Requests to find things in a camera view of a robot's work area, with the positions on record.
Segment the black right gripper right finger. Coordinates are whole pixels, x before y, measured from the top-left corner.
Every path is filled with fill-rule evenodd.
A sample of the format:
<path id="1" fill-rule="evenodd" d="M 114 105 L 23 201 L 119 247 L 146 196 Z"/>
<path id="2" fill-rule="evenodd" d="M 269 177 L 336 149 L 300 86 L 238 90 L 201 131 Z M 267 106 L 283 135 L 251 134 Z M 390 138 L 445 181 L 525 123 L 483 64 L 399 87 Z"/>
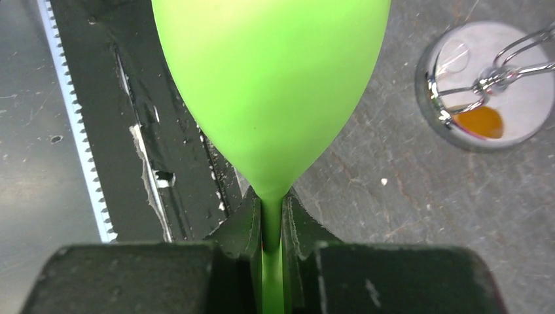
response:
<path id="1" fill-rule="evenodd" d="M 283 200 L 287 313 L 506 313 L 488 265 L 452 245 L 348 243 Z"/>

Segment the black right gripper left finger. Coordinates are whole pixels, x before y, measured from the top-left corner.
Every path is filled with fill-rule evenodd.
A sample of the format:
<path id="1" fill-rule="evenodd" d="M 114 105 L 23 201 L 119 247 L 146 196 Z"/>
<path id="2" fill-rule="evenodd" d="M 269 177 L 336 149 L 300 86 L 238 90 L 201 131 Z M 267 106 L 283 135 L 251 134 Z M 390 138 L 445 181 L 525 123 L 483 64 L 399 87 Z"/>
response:
<path id="1" fill-rule="evenodd" d="M 260 198 L 253 189 L 204 240 L 56 251 L 22 313 L 260 313 Z"/>

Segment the green plastic wine glass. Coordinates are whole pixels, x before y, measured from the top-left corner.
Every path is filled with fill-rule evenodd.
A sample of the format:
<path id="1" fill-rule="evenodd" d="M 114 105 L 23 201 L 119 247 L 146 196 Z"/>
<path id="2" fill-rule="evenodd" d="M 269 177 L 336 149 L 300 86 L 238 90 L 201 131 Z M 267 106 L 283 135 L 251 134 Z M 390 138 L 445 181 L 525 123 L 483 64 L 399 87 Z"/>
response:
<path id="1" fill-rule="evenodd" d="M 153 1 L 197 125 L 261 200 L 262 312 L 284 313 L 282 203 L 359 103 L 389 1 Z"/>

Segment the chrome wine glass rack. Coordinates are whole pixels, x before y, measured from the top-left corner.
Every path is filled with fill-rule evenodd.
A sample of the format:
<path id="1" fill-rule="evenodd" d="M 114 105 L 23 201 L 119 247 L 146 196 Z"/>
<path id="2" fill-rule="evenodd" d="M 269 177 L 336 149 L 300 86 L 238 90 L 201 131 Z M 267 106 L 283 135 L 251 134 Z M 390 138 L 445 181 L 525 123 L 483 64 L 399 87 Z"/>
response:
<path id="1" fill-rule="evenodd" d="M 471 22 L 443 33 L 416 67 L 415 91 L 428 125 L 469 151 L 515 147 L 554 112 L 554 26 L 533 33 Z"/>

